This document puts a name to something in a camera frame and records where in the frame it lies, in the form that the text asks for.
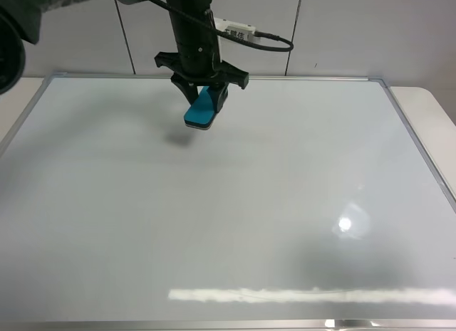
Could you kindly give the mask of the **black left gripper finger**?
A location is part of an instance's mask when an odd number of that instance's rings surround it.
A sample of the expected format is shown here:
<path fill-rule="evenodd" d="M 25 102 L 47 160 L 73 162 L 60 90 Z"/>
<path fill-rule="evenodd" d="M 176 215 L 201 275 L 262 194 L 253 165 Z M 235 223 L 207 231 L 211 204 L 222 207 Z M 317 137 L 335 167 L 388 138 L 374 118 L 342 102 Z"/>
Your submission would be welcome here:
<path fill-rule="evenodd" d="M 220 112 L 228 96 L 229 83 L 215 83 L 208 87 L 208 94 L 212 101 L 212 108 Z"/>
<path fill-rule="evenodd" d="M 174 73 L 171 77 L 171 82 L 183 93 L 188 103 L 193 105 L 199 97 L 199 91 L 197 89 L 200 82 L 199 78 Z"/>

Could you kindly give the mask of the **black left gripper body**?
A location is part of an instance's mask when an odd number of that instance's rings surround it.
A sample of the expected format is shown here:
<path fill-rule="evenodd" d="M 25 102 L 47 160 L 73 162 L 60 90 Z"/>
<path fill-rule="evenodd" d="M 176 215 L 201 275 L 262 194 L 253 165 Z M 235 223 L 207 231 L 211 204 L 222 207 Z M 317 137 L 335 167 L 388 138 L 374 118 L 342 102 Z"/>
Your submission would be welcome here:
<path fill-rule="evenodd" d="M 177 52 L 159 52 L 155 63 L 158 68 L 169 68 L 194 84 L 231 83 L 245 89 L 249 83 L 248 72 L 221 59 L 218 45 L 201 47 L 178 43 Z"/>

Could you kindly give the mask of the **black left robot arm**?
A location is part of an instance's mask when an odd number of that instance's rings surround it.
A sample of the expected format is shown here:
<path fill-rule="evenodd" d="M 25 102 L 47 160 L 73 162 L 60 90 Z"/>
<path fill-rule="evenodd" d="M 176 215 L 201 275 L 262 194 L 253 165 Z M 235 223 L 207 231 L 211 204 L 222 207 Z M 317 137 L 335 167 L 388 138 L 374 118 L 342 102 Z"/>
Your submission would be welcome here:
<path fill-rule="evenodd" d="M 176 51 L 168 13 L 152 3 L 127 6 L 118 0 L 86 0 L 42 12 L 31 0 L 1 0 L 1 16 L 16 29 L 10 55 L 1 51 L 1 87 L 23 75 L 53 72 L 131 75 L 139 57 L 151 66 L 158 51 Z"/>

